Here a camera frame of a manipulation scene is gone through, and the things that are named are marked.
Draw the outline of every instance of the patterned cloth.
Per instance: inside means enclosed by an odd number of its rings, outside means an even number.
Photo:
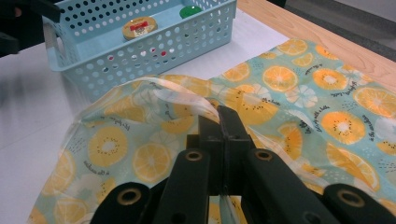
[[[396,94],[291,39],[209,80],[142,77],[108,92],[76,119],[29,221],[83,223],[117,185],[155,186],[197,133],[197,116],[219,122],[217,105],[236,110],[256,147],[276,152],[308,188],[352,185],[396,216]],[[221,200],[211,198],[214,223],[229,209]]]

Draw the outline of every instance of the white table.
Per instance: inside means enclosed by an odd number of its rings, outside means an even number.
[[[211,78],[286,40],[238,9],[231,43],[165,73]],[[26,222],[67,129],[89,104],[78,96],[50,71],[44,44],[0,58],[0,223]]]

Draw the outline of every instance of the basket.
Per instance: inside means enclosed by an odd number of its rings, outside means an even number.
[[[229,43],[236,0],[71,0],[57,6],[59,23],[43,19],[49,66],[95,101],[114,86]],[[181,19],[186,6],[203,11]],[[121,27],[144,16],[154,18],[158,29],[125,40]]]

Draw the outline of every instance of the gray surface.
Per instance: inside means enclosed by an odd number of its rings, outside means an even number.
[[[396,62],[396,23],[333,0],[288,0],[285,9]]]

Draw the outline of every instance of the green round object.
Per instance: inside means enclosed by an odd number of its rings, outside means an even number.
[[[197,14],[198,12],[201,12],[201,11],[202,11],[202,9],[200,7],[193,7],[193,6],[183,7],[180,10],[180,17],[182,19],[185,19],[185,18],[188,18],[189,16]]]

